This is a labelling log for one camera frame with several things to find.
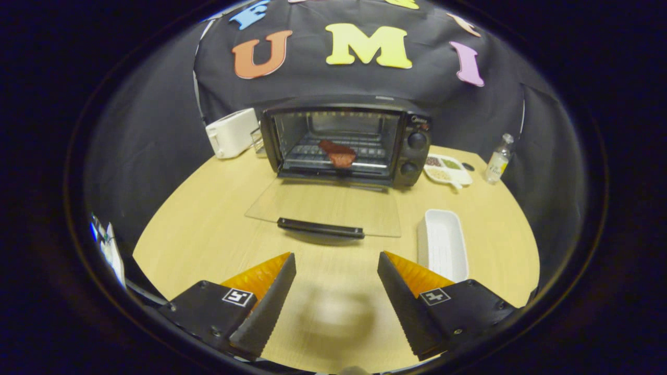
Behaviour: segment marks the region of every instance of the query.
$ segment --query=oven control panel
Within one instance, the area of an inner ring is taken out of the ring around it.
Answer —
[[[412,186],[422,174],[431,147],[431,119],[407,113],[406,127],[396,160],[394,186]]]

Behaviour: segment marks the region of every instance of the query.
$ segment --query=yellow letter m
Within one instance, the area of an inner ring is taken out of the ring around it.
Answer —
[[[371,37],[367,37],[363,31],[351,23],[332,23],[324,29],[333,34],[333,51],[331,56],[327,57],[327,64],[353,63],[354,56],[350,55],[351,47],[359,60],[365,64],[371,62],[379,49],[380,56],[376,59],[378,64],[402,69],[412,67],[412,61],[408,60],[403,43],[403,38],[408,34],[405,30],[381,26]]]

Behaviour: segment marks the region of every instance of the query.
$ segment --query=piece of meat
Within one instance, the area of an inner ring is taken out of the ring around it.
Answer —
[[[357,153],[353,149],[337,145],[332,141],[323,139],[319,142],[319,148],[329,156],[334,168],[349,168],[352,162],[357,158]]]

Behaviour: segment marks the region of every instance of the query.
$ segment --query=bottle label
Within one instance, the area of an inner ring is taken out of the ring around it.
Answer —
[[[500,176],[505,172],[507,167],[507,158],[501,155],[498,152],[494,152],[491,160],[489,161],[489,166],[487,168],[488,174],[490,174],[497,181],[500,179]]]

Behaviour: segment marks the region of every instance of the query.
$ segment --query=orange letter u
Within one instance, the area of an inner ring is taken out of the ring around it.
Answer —
[[[234,71],[236,75],[244,79],[253,79],[276,71],[285,62],[287,37],[291,33],[291,30],[285,30],[269,34],[266,40],[271,42],[271,57],[269,61],[259,65],[255,65],[253,61],[255,46],[259,44],[259,39],[253,39],[234,47],[231,52],[235,55]]]

